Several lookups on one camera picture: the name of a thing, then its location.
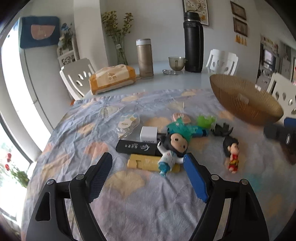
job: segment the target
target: thermos lid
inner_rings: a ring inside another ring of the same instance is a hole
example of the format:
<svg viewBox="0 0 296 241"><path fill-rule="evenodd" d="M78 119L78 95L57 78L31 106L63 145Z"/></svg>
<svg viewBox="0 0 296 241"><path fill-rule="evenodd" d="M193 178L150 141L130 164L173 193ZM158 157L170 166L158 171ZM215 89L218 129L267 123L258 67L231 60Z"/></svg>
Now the thermos lid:
<svg viewBox="0 0 296 241"><path fill-rule="evenodd" d="M200 16L196 12L186 12L184 14L184 21L186 20L192 20L192 21L199 21L200 22Z"/></svg>
<svg viewBox="0 0 296 241"><path fill-rule="evenodd" d="M151 45L151 39L137 39L136 45Z"/></svg>

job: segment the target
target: doll head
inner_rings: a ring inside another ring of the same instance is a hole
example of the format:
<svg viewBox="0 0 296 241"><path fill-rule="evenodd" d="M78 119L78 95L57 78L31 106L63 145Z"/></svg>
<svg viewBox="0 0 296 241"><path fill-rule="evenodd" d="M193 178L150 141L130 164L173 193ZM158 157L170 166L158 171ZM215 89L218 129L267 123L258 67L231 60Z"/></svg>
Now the doll head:
<svg viewBox="0 0 296 241"><path fill-rule="evenodd" d="M231 154L238 155L239 153L239 142L237 139L226 136L223 141L224 153L227 157L230 157Z"/></svg>
<svg viewBox="0 0 296 241"><path fill-rule="evenodd" d="M179 133L162 137L161 143L165 149L173 151L178 157L183 157L188 148L187 140Z"/></svg>

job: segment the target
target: black thermos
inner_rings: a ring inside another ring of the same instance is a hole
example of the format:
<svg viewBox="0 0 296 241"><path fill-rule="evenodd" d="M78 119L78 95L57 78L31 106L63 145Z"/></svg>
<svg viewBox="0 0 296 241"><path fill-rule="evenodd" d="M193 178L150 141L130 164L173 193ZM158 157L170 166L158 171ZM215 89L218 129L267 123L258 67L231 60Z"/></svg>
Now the black thermos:
<svg viewBox="0 0 296 241"><path fill-rule="evenodd" d="M198 13L184 14L185 70L200 73L203 65L204 37Z"/></svg>

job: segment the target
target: gold thermos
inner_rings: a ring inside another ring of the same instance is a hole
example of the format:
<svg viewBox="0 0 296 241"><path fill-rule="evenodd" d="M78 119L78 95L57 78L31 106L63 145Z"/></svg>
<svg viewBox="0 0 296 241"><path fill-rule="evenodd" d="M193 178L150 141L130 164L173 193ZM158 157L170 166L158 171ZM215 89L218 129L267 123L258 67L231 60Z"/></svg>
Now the gold thermos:
<svg viewBox="0 0 296 241"><path fill-rule="evenodd" d="M140 77L142 79L151 79L154 77L151 39L138 39L136 45Z"/></svg>

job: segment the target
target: woven bowl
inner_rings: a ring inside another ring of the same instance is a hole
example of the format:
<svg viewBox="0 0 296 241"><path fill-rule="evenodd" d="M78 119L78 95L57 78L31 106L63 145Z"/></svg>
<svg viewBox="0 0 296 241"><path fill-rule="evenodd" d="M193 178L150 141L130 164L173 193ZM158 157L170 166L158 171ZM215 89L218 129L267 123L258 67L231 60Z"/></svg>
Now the woven bowl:
<svg viewBox="0 0 296 241"><path fill-rule="evenodd" d="M252 125L277 122L284 114L276 99L255 84L237 76L210 76L212 90L220 104L236 117Z"/></svg>

